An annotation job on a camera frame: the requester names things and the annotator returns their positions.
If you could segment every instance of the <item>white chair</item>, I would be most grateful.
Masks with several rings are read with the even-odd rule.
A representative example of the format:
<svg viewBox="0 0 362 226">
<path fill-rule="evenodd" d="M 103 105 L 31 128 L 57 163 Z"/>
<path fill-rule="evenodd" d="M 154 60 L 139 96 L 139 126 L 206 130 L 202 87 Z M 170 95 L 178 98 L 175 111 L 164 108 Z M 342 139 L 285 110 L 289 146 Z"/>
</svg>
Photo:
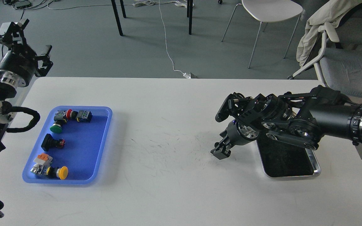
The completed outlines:
<svg viewBox="0 0 362 226">
<path fill-rule="evenodd" d="M 224 40 L 224 36 L 226 36 L 228 26 L 230 25 L 231 19 L 234 16 L 234 12 L 238 5 L 244 6 L 244 8 L 251 14 L 252 17 L 254 17 L 256 20 L 260 21 L 259 30 L 257 34 L 257 38 L 255 40 L 254 48 L 252 50 L 252 55 L 250 59 L 250 63 L 248 64 L 248 68 L 251 66 L 252 57 L 254 56 L 256 44 L 258 41 L 258 37 L 261 31 L 262 23 L 266 23 L 265 28 L 263 31 L 265 31 L 267 23 L 274 23 L 274 22 L 280 22 L 283 20 L 287 20 L 290 18 L 293 18 L 295 16 L 299 15 L 299 18 L 297 19 L 296 26 L 293 30 L 293 35 L 290 38 L 290 41 L 287 45 L 286 53 L 284 54 L 283 58 L 286 57 L 288 48 L 290 47 L 291 40 L 293 39 L 294 33 L 296 32 L 297 24 L 299 23 L 301 12 L 303 11 L 303 8 L 290 0 L 242 0 L 241 3 L 237 4 L 234 7 L 233 13 L 231 14 L 230 21 L 227 24 L 226 31 L 224 32 L 222 41 Z"/>
</svg>

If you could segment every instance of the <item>black table leg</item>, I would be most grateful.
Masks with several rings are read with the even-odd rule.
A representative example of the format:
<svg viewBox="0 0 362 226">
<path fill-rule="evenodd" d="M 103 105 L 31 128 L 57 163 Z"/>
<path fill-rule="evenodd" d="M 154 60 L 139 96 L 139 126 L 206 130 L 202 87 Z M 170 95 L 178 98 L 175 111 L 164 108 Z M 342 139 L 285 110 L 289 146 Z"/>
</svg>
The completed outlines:
<svg viewBox="0 0 362 226">
<path fill-rule="evenodd" d="M 127 18 L 127 15 L 125 14 L 124 0 L 119 0 L 119 3 L 121 4 L 122 16 Z"/>
<path fill-rule="evenodd" d="M 187 0 L 187 17 L 189 17 L 189 1 L 190 0 Z"/>
<path fill-rule="evenodd" d="M 123 36 L 124 34 L 122 33 L 121 23 L 119 22 L 119 16 L 118 16 L 118 11 L 117 11 L 117 6 L 115 4 L 115 0 L 111 0 L 111 4 L 112 4 L 112 9 L 114 10 L 115 21 L 117 22 L 119 35 Z"/>
<path fill-rule="evenodd" d="M 189 32 L 188 34 L 192 33 L 192 8 L 194 6 L 194 0 L 189 0 Z"/>
</svg>

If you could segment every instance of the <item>power adapter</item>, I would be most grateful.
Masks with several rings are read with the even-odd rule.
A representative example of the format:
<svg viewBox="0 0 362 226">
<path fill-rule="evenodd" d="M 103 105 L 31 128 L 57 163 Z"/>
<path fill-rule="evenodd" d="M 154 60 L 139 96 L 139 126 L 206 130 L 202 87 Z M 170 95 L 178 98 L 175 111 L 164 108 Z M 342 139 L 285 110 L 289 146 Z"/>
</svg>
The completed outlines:
<svg viewBox="0 0 362 226">
<path fill-rule="evenodd" d="M 183 76 L 185 78 L 198 78 L 197 76 L 195 76 L 193 73 L 183 73 Z"/>
<path fill-rule="evenodd" d="M 15 7 L 17 9 L 24 9 L 24 8 L 28 8 L 31 6 L 31 3 L 29 0 L 23 1 L 23 2 L 17 2 L 15 3 Z"/>
</svg>

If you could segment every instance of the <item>green push button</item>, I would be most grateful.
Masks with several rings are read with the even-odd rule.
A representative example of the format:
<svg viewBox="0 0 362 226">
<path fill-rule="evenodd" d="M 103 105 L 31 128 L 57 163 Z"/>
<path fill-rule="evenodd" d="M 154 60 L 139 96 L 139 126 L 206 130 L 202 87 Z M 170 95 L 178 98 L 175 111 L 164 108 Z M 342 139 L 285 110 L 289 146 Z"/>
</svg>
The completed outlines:
<svg viewBox="0 0 362 226">
<path fill-rule="evenodd" d="M 51 126 L 50 130 L 53 133 L 62 133 L 62 128 L 60 126 L 57 126 L 57 125 Z"/>
</svg>

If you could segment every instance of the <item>white table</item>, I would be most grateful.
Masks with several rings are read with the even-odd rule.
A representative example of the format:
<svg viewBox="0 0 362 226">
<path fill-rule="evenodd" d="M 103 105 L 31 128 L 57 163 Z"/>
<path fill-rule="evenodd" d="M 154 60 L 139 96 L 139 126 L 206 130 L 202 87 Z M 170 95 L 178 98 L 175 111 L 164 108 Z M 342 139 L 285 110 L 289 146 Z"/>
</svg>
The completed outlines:
<svg viewBox="0 0 362 226">
<path fill-rule="evenodd" d="M 40 122 L 3 139 L 0 225 L 362 225 L 362 162 L 348 140 L 324 137 L 315 152 L 322 173 L 306 180 L 265 176 L 255 143 L 234 147 L 224 160 L 209 153 L 229 122 L 214 120 L 229 93 L 304 93 L 318 84 L 39 78 L 23 106 L 37 110 Z M 49 111 L 58 105 L 113 111 L 98 176 L 86 186 L 21 178 Z M 12 126 L 28 120 L 17 115 Z"/>
</svg>

